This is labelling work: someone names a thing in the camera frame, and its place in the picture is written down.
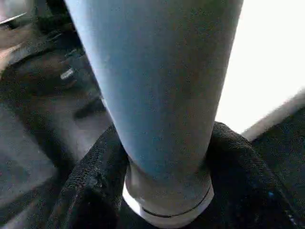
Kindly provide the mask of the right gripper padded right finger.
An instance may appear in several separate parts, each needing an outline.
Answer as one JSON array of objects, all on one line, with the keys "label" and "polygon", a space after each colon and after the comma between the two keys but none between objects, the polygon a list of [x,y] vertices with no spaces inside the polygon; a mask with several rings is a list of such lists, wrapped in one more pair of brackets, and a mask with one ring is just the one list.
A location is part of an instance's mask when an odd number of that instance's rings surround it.
[{"label": "right gripper padded right finger", "polygon": [[214,199],[209,229],[303,229],[305,221],[271,170],[241,135],[216,122],[207,151]]}]

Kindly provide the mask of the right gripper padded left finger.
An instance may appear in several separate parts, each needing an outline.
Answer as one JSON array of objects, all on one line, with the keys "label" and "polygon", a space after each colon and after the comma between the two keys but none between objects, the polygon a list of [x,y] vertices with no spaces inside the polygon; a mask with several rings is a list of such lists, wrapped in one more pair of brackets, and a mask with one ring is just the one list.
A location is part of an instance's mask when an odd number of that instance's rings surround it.
[{"label": "right gripper padded left finger", "polygon": [[128,158],[111,125],[77,163],[60,191],[47,229],[114,229]]}]

